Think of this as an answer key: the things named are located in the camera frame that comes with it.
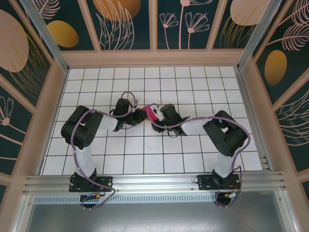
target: orange circle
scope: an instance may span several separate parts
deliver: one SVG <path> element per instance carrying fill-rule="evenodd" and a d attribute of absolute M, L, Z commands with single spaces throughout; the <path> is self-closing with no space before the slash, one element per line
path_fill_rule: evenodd
<path fill-rule="evenodd" d="M 140 0 L 93 0 L 93 3 L 101 15 L 116 22 L 126 20 L 125 9 L 130 13 L 131 18 L 140 11 Z"/>

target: robotic arm base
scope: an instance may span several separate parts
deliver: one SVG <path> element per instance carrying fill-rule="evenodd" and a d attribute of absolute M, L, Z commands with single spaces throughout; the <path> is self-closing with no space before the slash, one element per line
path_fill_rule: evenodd
<path fill-rule="evenodd" d="M 92 181 L 104 185 L 112 187 L 112 177 L 111 176 L 97 176 L 97 170 L 93 172 L 93 174 L 89 177 Z M 92 184 L 84 177 L 74 173 L 70 177 L 70 187 L 69 192 L 110 192 L 110 189 L 102 190 L 99 186 Z"/>
<path fill-rule="evenodd" d="M 228 177 L 222 178 L 213 170 L 212 174 L 198 175 L 196 183 L 198 184 L 198 190 L 230 192 L 233 190 L 233 185 L 230 182 L 232 182 L 236 188 L 240 187 L 239 176 L 237 174 L 231 173 Z"/>

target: mounting plate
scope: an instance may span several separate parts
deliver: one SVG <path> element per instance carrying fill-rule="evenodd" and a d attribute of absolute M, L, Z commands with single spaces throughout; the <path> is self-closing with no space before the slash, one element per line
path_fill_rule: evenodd
<path fill-rule="evenodd" d="M 112 187 L 112 177 L 111 176 L 97 176 L 96 181 L 98 184 Z M 104 192 L 111 192 L 112 190 L 105 188 Z M 100 192 L 100 187 L 96 185 L 85 185 L 80 184 L 77 175 L 73 175 L 70 178 L 70 188 L 69 192 Z"/>
<path fill-rule="evenodd" d="M 237 187 L 240 188 L 240 180 L 239 176 L 237 174 L 232 174 L 229 178 L 230 181 Z M 208 175 L 198 175 L 197 176 L 197 183 L 198 183 L 198 189 L 199 190 L 232 190 L 233 186 L 228 181 L 223 186 L 217 186 L 214 181 L 212 180 L 212 174 Z"/>

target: beige circle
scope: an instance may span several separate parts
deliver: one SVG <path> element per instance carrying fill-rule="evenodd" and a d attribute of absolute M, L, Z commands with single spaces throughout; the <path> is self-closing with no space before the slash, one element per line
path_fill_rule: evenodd
<path fill-rule="evenodd" d="M 260 21 L 269 0 L 233 0 L 231 18 L 241 26 L 255 25 Z"/>
<path fill-rule="evenodd" d="M 266 81 L 274 86 L 278 84 L 286 71 L 287 59 L 282 51 L 272 51 L 266 60 L 265 64 L 265 79 Z"/>
<path fill-rule="evenodd" d="M 27 63 L 27 34 L 9 13 L 0 10 L 0 67 L 9 72 L 21 71 Z"/>

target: metal floor panel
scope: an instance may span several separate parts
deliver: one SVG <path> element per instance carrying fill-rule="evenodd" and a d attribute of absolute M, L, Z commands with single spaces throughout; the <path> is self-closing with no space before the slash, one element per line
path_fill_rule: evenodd
<path fill-rule="evenodd" d="M 228 209 L 212 202 L 33 205 L 27 232 L 284 232 L 273 192 L 244 192 Z"/>

